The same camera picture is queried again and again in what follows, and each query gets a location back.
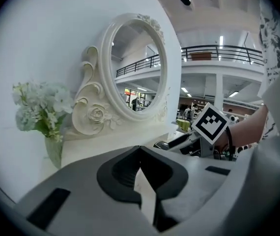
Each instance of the white flower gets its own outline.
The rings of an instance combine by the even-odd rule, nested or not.
[[[12,98],[13,98],[14,104],[22,106],[21,96],[22,96],[22,94],[21,94],[20,89],[19,88],[13,88]]]
[[[53,113],[48,112],[47,109],[45,109],[46,113],[47,113],[47,119],[50,122],[50,126],[52,127],[52,129],[55,129],[55,124],[58,122],[56,116]]]
[[[70,97],[70,92],[65,89],[60,89],[55,95],[55,102],[53,108],[56,112],[65,111],[66,113],[72,113],[73,101]]]
[[[26,93],[26,102],[29,106],[40,106],[45,109],[48,105],[48,100],[45,96],[45,92],[38,85],[29,83],[28,91]]]
[[[105,120],[105,109],[101,107],[92,107],[87,111],[88,118],[95,124],[103,123]]]
[[[30,108],[21,107],[16,113],[16,123],[18,129],[22,131],[29,131],[35,127],[36,118],[30,111]]]
[[[41,107],[40,106],[34,106],[31,108],[31,110],[33,111],[33,114],[36,118],[36,120],[41,120],[43,117],[41,115]]]

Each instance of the black and white patterned shirt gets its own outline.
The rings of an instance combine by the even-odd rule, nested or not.
[[[264,81],[258,95],[260,96],[280,74],[280,14],[269,0],[260,0],[260,33],[264,56]],[[271,113],[267,115],[261,139],[278,134],[278,129]]]

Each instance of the oval mirror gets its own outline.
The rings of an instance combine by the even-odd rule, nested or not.
[[[120,27],[112,42],[112,75],[121,100],[145,112],[154,101],[161,78],[157,43],[139,24]]]

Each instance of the dark slot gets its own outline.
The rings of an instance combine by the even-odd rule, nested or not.
[[[177,146],[177,145],[183,143],[184,141],[186,141],[186,140],[189,138],[189,136],[190,136],[190,134],[187,133],[187,134],[185,134],[185,135],[182,135],[182,136],[178,137],[177,139],[175,139],[175,140],[173,140],[173,141],[170,141],[170,142],[168,143],[168,147],[169,147],[169,148],[172,148],[172,147],[175,147],[175,146]]]
[[[171,217],[167,217],[161,201],[157,198],[155,201],[155,212],[153,219],[153,226],[159,231],[163,232],[173,226],[176,226],[178,222]]]
[[[221,175],[224,175],[224,176],[227,176],[230,172],[230,170],[215,167],[215,166],[209,166],[205,170],[206,171],[211,171],[211,172],[214,172],[214,173],[217,173],[217,174],[221,174]]]
[[[191,156],[193,155],[201,155],[201,144],[200,144],[200,139],[198,139],[197,141],[195,141],[193,144],[190,144],[186,147],[183,147],[180,149],[180,152],[183,155],[187,155],[189,154],[189,152],[191,152]]]
[[[28,222],[45,230],[62,204],[66,201],[70,191],[55,189],[27,218]]]

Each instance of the glass vase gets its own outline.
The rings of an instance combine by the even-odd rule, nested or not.
[[[62,142],[56,142],[51,138],[45,137],[45,146],[49,159],[57,169],[60,169]]]

